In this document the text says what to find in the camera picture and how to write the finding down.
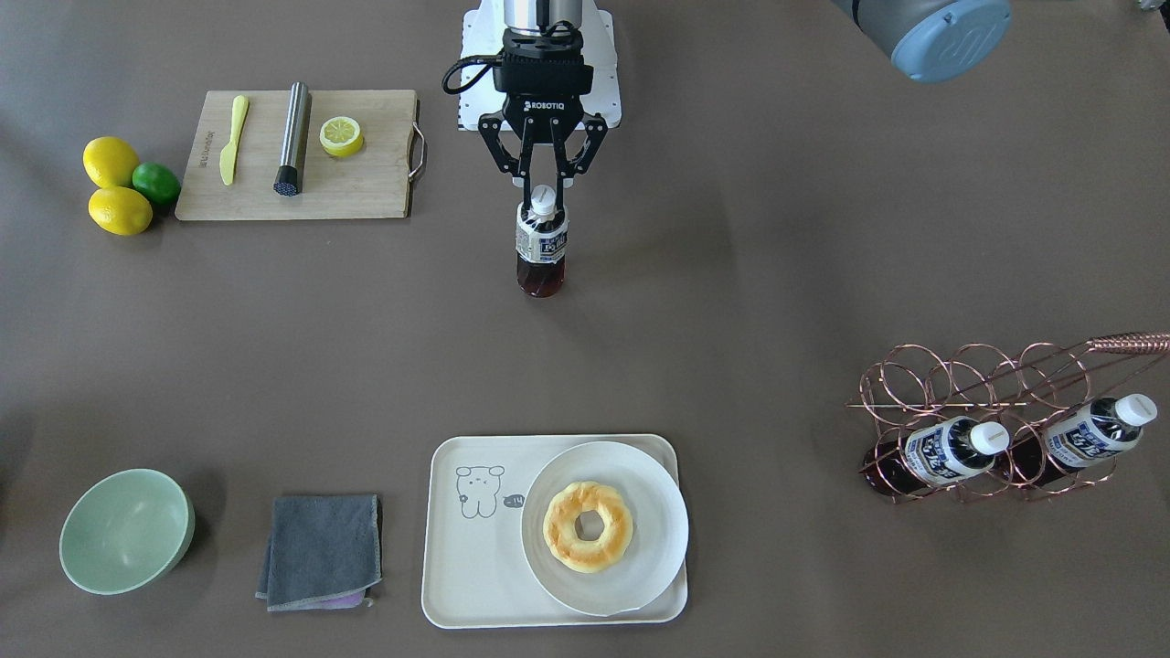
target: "bagel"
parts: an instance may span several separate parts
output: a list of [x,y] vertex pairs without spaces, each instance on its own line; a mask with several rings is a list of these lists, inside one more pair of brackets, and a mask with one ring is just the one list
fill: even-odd
[[[577,535],[577,518],[597,512],[605,523],[601,535],[586,541]],[[553,557],[573,571],[596,574],[618,563],[634,536],[634,519],[618,489],[593,481],[573,482],[552,496],[544,514],[544,543]]]

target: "white tray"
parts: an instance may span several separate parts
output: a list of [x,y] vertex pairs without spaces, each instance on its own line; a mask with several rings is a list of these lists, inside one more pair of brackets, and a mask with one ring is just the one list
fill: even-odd
[[[658,434],[455,437],[435,450],[422,558],[422,612],[432,624],[441,629],[654,624],[682,612],[686,563],[649,605],[612,617],[565,608],[541,588],[528,567],[521,543],[523,507],[517,503],[550,459],[598,440],[642,450],[679,481],[674,448]],[[484,488],[476,493],[475,487]],[[461,488],[467,501],[460,500]]]

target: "wooden cutting board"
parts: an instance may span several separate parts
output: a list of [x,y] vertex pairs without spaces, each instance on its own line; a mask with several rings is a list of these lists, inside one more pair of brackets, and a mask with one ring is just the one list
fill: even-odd
[[[240,135],[235,180],[220,179],[220,151],[230,137],[232,101],[249,100]],[[273,191],[280,166],[289,92],[208,91],[199,117],[183,192],[180,220],[381,219],[410,213],[411,145],[418,112],[413,90],[311,91],[309,136],[301,193]],[[347,158],[321,148],[321,124],[335,116],[357,119],[365,146]]]

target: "butter knife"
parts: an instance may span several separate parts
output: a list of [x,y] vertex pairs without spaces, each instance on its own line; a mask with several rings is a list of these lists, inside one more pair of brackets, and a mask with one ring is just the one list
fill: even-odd
[[236,96],[232,101],[232,138],[220,151],[220,178],[223,185],[235,180],[235,153],[240,150],[240,131],[243,130],[243,117],[248,116],[248,97]]

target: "mint green bowl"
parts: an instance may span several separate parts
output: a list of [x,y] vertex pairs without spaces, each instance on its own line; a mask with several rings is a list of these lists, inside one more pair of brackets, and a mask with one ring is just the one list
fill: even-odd
[[167,475],[115,473],[90,487],[61,529],[61,568],[92,594],[123,594],[157,581],[191,546],[195,513]]

